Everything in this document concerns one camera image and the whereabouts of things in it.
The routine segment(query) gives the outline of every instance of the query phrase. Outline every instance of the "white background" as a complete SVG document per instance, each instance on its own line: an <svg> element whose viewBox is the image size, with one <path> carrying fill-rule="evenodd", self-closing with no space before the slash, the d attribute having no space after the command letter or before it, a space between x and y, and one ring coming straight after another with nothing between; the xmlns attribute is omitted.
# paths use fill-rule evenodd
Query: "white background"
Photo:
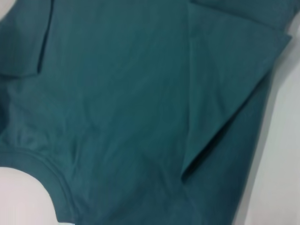
<svg viewBox="0 0 300 225"><path fill-rule="evenodd" d="M0 0L0 18L13 2ZM300 15L289 33L294 38L275 68L235 225L300 225ZM0 168L0 224L57 224L51 199L36 179Z"/></svg>

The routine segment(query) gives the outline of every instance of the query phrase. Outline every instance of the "folded t-shirt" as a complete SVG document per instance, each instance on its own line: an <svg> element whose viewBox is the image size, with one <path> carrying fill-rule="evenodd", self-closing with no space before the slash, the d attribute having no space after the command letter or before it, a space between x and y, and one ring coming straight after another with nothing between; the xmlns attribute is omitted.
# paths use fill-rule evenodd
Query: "folded t-shirt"
<svg viewBox="0 0 300 225"><path fill-rule="evenodd" d="M60 222L230 224L285 2L18 0L0 23L0 166L36 177Z"/></svg>

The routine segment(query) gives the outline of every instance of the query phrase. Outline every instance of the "teal t-shirt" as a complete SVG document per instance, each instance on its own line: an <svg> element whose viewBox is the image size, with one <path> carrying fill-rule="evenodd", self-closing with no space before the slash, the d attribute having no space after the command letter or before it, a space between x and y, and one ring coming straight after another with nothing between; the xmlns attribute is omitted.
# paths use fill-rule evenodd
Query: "teal t-shirt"
<svg viewBox="0 0 300 225"><path fill-rule="evenodd" d="M296 0L18 0L0 166L76 225L228 225Z"/></svg>

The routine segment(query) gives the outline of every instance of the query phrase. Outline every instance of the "t-shirt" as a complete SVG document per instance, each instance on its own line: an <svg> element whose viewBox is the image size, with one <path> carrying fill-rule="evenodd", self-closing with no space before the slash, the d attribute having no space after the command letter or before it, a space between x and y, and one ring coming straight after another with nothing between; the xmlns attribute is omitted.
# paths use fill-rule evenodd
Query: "t-shirt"
<svg viewBox="0 0 300 225"><path fill-rule="evenodd" d="M0 166L59 222L228 225L298 0L18 0L0 22Z"/></svg>

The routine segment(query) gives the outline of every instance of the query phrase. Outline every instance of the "white surface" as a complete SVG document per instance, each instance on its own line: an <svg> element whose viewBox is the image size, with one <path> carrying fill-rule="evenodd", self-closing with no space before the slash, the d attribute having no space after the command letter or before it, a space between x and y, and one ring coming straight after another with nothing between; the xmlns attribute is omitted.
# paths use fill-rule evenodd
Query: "white surface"
<svg viewBox="0 0 300 225"><path fill-rule="evenodd" d="M13 2L0 0L0 18ZM235 225L300 225L299 25L300 15L289 32L294 40L276 68ZM0 168L0 181L0 224L57 224L51 199L36 179L20 171Z"/></svg>

